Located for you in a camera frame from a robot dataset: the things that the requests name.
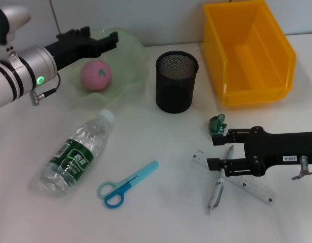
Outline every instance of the blue scissors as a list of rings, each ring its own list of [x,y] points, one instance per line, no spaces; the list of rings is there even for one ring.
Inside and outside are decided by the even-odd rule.
[[[108,208],[117,208],[124,201],[124,193],[128,191],[132,186],[138,184],[142,179],[149,176],[158,167],[159,163],[157,161],[152,161],[150,164],[146,165],[145,167],[141,168],[137,172],[133,173],[132,175],[118,183],[115,183],[113,181],[104,182],[102,185],[100,185],[98,189],[99,197],[101,199],[104,199],[105,206],[107,206]],[[102,195],[102,189],[107,185],[113,186],[113,189],[110,192]],[[116,195],[119,195],[121,197],[120,202],[115,205],[109,204],[108,200]]]

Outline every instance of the green clip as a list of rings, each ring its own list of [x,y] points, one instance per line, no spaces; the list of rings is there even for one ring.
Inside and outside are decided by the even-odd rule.
[[[225,121],[225,118],[226,116],[224,114],[220,114],[210,119],[208,124],[208,130],[211,136],[224,134],[225,128],[227,127],[227,124],[223,123]]]

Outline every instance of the green indicator light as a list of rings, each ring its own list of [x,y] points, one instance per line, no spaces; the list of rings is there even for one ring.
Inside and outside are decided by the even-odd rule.
[[[38,77],[38,79],[36,80],[36,83],[37,83],[38,85],[41,85],[41,84],[43,83],[43,81],[44,81],[44,77],[40,76],[40,77]]]

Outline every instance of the ruler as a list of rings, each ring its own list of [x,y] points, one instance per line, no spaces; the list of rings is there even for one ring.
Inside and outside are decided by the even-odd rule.
[[[207,159],[210,158],[210,156],[206,153],[204,153],[201,150],[197,150],[197,152],[193,155],[193,161],[197,162],[201,166],[208,168]],[[241,190],[249,193],[250,195],[253,195],[254,197],[258,198],[262,202],[272,205],[276,198],[276,192],[272,190],[269,186],[255,182],[254,180],[250,180],[246,176],[229,176],[226,177],[224,175],[221,176],[226,181],[230,182],[231,184],[237,186]]]

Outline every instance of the silver pen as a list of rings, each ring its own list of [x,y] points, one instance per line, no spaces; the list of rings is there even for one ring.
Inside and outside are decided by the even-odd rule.
[[[231,145],[231,147],[227,150],[224,159],[231,159],[232,154],[234,150],[234,145]],[[224,183],[224,176],[225,176],[225,171],[224,169],[221,169],[219,172],[219,179],[216,181],[215,186],[213,188],[212,196],[210,201],[208,202],[207,205],[207,214],[210,214],[211,210],[216,208],[218,206],[218,203],[220,202],[222,191],[223,191],[223,183]]]

